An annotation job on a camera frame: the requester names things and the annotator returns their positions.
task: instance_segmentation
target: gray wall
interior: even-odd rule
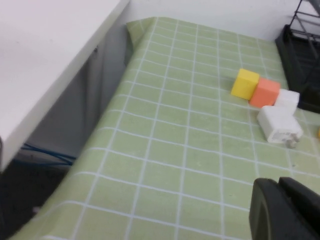
[[[27,143],[76,157],[79,155],[126,68],[124,59],[127,30],[124,15],[127,11],[128,7],[31,134]],[[97,84],[88,88],[90,81],[97,81]],[[28,159],[30,152],[20,151],[19,158],[21,154]]]

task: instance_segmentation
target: white wall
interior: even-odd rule
[[[299,0],[131,0],[124,21],[163,16],[274,40]],[[302,9],[313,13],[304,1]]]

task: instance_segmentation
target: orange block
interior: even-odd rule
[[[280,83],[260,77],[250,104],[258,108],[266,105],[272,106],[277,100],[280,87]]]

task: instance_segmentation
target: yellow block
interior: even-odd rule
[[[231,95],[250,100],[259,82],[259,77],[258,73],[241,68],[233,84]]]

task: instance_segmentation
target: floor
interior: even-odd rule
[[[35,214],[59,185],[65,172],[15,163],[0,176],[0,240],[13,235]]]

